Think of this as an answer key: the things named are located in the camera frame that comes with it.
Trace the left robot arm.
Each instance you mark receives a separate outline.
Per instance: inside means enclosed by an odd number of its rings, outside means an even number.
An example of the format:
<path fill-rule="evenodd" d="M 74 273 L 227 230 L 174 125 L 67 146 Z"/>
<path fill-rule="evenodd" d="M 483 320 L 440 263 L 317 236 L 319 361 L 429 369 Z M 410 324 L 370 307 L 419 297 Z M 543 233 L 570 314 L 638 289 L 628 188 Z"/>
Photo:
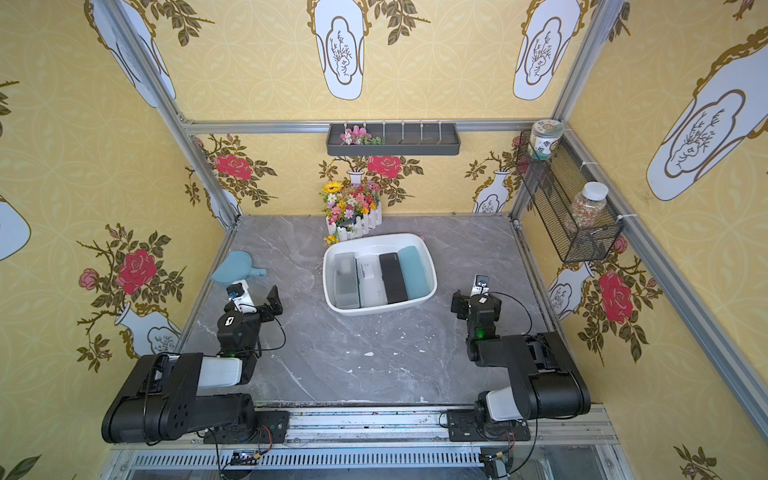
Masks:
<path fill-rule="evenodd" d="M 201 432 L 207 443 L 279 444 L 286 438 L 286 411 L 257 412 L 247 393 L 225 388 L 250 382 L 263 353 L 260 330 L 283 312 L 279 290 L 253 303 L 243 281 L 227 288 L 229 301 L 217 321 L 217 355 L 167 353 L 142 356 L 101 426 L 111 444 L 175 441 Z"/>

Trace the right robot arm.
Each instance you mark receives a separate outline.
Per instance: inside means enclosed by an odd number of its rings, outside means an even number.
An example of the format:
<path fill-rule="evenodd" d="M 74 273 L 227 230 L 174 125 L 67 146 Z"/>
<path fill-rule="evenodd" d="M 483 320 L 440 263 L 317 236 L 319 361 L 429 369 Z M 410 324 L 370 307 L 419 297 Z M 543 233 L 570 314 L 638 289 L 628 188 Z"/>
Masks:
<path fill-rule="evenodd" d="M 448 415 L 453 441 L 528 440 L 530 420 L 569 420 L 591 409 L 588 387 L 561 336 L 554 331 L 500 335 L 501 307 L 490 293 L 452 296 L 451 312 L 466 322 L 469 360 L 508 375 L 506 387 L 482 392 L 471 410 Z"/>

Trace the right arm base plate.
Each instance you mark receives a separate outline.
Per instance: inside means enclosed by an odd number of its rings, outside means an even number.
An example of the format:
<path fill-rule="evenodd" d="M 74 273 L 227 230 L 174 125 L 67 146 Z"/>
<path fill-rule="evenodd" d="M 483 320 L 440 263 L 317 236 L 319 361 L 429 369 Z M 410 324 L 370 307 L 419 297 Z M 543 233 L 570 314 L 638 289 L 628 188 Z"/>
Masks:
<path fill-rule="evenodd" d="M 529 441 L 532 437 L 524 420 L 493 420 L 487 413 L 460 409 L 447 411 L 447 427 L 452 442 Z"/>

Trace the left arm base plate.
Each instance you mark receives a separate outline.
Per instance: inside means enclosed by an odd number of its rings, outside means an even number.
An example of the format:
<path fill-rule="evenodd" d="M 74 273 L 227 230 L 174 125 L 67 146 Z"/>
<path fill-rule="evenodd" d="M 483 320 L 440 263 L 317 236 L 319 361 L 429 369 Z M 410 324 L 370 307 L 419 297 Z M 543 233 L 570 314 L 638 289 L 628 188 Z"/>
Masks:
<path fill-rule="evenodd" d="M 250 411 L 234 425 L 215 427 L 203 437 L 205 444 L 281 444 L 289 426 L 288 411 Z"/>

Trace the clear plastic pencil case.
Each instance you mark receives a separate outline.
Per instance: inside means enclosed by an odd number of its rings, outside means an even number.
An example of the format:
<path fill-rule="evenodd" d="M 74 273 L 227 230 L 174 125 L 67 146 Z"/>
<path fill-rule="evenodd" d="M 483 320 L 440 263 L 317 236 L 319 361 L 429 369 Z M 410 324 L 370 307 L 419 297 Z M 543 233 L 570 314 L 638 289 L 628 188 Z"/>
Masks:
<path fill-rule="evenodd" d="M 356 259 L 358 292 L 361 308 L 387 305 L 378 255 L 365 255 Z"/>

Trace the black pencil case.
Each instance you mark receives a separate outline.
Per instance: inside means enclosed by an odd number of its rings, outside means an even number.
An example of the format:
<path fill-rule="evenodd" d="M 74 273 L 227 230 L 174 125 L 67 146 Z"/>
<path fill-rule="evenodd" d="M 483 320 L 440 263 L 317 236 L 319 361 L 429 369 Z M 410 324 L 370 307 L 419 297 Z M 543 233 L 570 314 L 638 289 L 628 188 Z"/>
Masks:
<path fill-rule="evenodd" d="M 379 256 L 382 281 L 388 304 L 408 300 L 407 288 L 397 253 L 384 253 Z"/>

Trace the teal translucent pencil case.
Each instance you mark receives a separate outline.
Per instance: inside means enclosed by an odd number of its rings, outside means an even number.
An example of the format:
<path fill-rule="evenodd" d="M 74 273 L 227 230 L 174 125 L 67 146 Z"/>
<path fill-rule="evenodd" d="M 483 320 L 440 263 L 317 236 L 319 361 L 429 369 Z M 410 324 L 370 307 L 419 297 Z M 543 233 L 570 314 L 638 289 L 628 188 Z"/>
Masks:
<path fill-rule="evenodd" d="M 398 260 L 409 300 L 419 299 L 431 292 L 427 270 L 421 261 L 419 250 L 408 246 L 398 252 Z"/>

